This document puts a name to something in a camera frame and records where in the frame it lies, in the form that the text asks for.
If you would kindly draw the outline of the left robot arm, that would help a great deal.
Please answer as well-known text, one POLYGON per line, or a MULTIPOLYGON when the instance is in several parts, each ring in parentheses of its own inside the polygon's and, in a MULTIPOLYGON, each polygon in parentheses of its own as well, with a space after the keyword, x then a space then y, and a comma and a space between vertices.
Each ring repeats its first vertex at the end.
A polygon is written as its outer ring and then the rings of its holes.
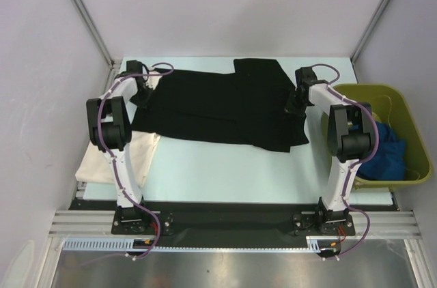
POLYGON ((116 76, 109 90, 99 98, 86 102, 87 125, 91 144, 106 159, 117 188, 117 206, 122 209, 138 208, 129 213, 127 225, 136 233, 150 228, 151 217, 145 210, 143 194, 136 183, 130 161, 132 120, 126 104, 131 102, 144 109, 152 96, 147 86, 150 70, 137 60, 126 63, 126 70, 116 76))

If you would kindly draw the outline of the black t shirt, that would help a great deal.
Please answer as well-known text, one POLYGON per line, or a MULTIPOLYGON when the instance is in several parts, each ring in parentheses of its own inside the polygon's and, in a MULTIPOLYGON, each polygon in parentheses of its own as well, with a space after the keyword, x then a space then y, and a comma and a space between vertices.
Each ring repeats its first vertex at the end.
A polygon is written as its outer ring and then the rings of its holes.
POLYGON ((285 111, 294 90, 275 59, 235 59, 228 74, 174 70, 136 110, 132 129, 288 153, 309 142, 305 118, 285 111))

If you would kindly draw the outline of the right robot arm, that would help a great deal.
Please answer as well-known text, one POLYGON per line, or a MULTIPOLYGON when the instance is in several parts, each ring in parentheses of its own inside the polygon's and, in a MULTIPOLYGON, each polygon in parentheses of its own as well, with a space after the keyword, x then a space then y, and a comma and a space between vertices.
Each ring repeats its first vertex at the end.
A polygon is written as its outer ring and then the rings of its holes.
POLYGON ((339 227, 338 215, 347 212, 349 194, 359 167, 372 159, 378 149, 378 127, 368 103, 360 103, 334 90, 332 83, 320 80, 313 66, 295 71, 296 88, 290 93, 285 112, 299 117, 309 106, 328 115, 326 143, 332 156, 326 190, 320 197, 322 213, 315 227, 331 234, 339 227))

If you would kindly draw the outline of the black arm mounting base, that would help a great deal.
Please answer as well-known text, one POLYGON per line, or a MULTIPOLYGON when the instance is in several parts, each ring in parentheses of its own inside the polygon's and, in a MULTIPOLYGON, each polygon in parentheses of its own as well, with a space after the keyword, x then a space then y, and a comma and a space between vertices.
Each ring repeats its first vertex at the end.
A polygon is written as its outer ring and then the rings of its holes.
POLYGON ((327 216, 316 204, 147 202, 145 210, 110 201, 75 201, 69 210, 114 211, 109 238, 145 238, 164 247, 303 247, 306 238, 342 244, 368 234, 368 212, 398 212, 394 205, 351 205, 327 216))

